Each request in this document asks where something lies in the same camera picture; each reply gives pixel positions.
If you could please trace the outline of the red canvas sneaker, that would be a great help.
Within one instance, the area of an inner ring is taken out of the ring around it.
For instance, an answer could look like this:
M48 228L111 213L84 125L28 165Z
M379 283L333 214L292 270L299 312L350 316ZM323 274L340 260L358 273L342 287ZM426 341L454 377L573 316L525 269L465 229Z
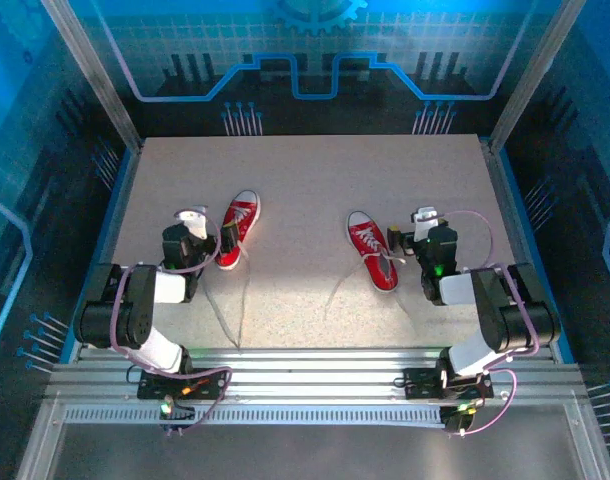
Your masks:
M349 242L358 252L373 286L382 292L397 288L398 275L393 257L381 229L363 211L353 211L347 218Z
M244 243L249 232L253 229L260 217L261 200L259 195L253 190L243 190L239 192L230 202L225 213L222 226L232 219L232 215L235 213L234 207L236 206L242 207L246 210L245 220L243 221L243 224L241 226L241 240ZM239 256L238 249L236 249L231 254L224 254L223 240L224 239L221 239L221 248L218 256L216 257L216 264L222 270L232 270L238 264L241 256Z

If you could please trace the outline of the black controller module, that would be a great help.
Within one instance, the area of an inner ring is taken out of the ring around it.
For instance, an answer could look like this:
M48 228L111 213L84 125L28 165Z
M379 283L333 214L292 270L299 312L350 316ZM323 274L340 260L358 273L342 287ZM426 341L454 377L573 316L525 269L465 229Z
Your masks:
M473 422L477 407L472 403L464 403L458 406L442 406L439 409L440 421L444 430L449 434L464 434Z
M171 437L174 433L179 436L183 435L188 424L183 424L185 420L194 420L196 411L193 407L186 407L171 395L165 395L159 407L159 420L161 428L167 437Z

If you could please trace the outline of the grey metal front panel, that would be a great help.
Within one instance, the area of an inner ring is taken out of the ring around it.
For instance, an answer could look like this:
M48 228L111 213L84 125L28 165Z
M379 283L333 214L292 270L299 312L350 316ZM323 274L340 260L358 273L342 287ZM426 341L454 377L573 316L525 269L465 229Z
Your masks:
M52 480L585 480L564 424L507 419L473 437L369 426L67 428Z

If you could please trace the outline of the aluminium table side rail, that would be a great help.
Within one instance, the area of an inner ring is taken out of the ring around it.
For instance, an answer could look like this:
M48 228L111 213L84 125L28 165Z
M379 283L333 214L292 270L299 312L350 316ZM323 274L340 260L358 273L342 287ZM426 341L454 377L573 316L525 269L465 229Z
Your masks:
M116 181L107 205L103 223L99 232L94 252L91 257L89 268L84 277L74 313L71 319L83 305L86 291L91 282L93 270L99 263L112 260L115 251L120 228L125 215L127 203L131 193L134 177L138 168L140 155L126 151L119 167Z
M561 334L555 345L551 346L554 359L558 363L573 364L575 358L565 329L565 318L556 304L509 158L504 149L493 153L489 140L487 136L479 137L512 252L517 262L524 261L533 265L547 298L559 317Z

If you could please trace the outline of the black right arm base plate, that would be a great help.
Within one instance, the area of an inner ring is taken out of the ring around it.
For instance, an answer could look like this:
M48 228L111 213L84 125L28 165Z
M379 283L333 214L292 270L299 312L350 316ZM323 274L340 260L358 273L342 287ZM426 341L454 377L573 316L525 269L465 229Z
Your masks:
M406 368L393 386L402 389L407 400L491 399L494 390L489 376L456 376L445 369Z

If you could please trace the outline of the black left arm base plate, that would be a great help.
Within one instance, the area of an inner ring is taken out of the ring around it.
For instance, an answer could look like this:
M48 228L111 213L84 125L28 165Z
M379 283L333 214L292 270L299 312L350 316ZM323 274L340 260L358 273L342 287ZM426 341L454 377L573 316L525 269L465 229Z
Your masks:
M175 400L216 400L223 391L229 373L221 370L209 376L189 379L173 379L143 372L138 384L140 400L163 400L171 396Z

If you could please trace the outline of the aluminium rail frame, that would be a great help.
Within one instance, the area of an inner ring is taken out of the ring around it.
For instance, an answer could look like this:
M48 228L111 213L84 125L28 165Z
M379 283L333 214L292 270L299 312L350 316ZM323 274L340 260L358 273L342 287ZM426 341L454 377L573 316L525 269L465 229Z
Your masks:
M436 348L216 349L196 352L193 363L232 369L228 404L386 405L405 401L393 385L403 369L432 368L438 356ZM108 350L83 349L75 362L54 368L44 396L64 403L134 402L137 387L126 381L128 366ZM579 367L559 362L550 348L507 366L513 376L491 376L494 406L510 389L516 391L516 406L563 405L588 397Z

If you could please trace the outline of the aluminium frame post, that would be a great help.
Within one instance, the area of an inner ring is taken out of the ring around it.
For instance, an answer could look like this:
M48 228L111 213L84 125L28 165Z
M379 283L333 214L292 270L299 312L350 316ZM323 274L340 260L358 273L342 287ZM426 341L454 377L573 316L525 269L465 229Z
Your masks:
M560 1L558 9L492 131L488 141L488 148L492 155L497 156L504 147L537 87L553 64L586 2L587 0Z
M69 1L40 1L126 148L138 156L141 137Z

